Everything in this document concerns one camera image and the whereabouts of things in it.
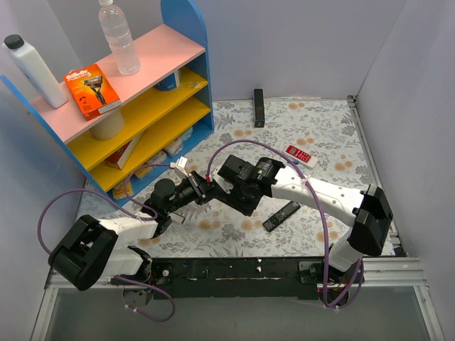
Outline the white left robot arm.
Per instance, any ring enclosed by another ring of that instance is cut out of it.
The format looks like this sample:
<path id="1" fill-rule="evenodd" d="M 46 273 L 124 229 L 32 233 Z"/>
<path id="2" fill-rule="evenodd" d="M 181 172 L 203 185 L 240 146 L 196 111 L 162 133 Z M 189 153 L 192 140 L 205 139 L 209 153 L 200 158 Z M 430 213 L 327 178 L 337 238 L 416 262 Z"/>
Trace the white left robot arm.
<path id="1" fill-rule="evenodd" d="M 83 215 L 52 250 L 48 263 L 80 291 L 101 278 L 123 276 L 137 284 L 146 283 L 151 277 L 151 257 L 136 242 L 162 234 L 180 219 L 174 213 L 179 208 L 227 195 L 232 188 L 220 177 L 202 178 L 195 172 L 179 184 L 161 179 L 142 211 L 133 217 L 97 220 Z"/>

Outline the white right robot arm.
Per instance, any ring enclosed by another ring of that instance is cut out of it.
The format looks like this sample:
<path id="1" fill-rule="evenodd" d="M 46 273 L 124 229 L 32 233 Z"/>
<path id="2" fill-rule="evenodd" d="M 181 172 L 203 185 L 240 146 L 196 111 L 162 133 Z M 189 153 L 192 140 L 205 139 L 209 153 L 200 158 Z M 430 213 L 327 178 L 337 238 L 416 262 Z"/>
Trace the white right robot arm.
<path id="1" fill-rule="evenodd" d="M 393 214 L 385 192 L 376 185 L 367 190 L 345 188 L 315 178 L 302 179 L 292 166 L 271 158 L 256 165 L 229 156 L 212 173 L 213 180 L 234 198 L 251 203 L 263 196 L 291 200 L 336 218 L 349 227 L 321 265 L 323 277 L 340 281 L 363 256 L 380 256 Z"/>

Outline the plain black remote control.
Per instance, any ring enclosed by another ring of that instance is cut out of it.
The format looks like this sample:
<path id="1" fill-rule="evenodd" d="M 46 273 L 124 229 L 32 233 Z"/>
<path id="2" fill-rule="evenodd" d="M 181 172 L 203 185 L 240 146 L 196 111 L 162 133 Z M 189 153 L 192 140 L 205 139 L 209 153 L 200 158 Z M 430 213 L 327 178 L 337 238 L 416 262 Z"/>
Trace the plain black remote control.
<path id="1" fill-rule="evenodd" d="M 235 193 L 226 193 L 223 189 L 216 189 L 214 198 L 234 210 L 240 211 L 242 208 L 242 203 Z"/>

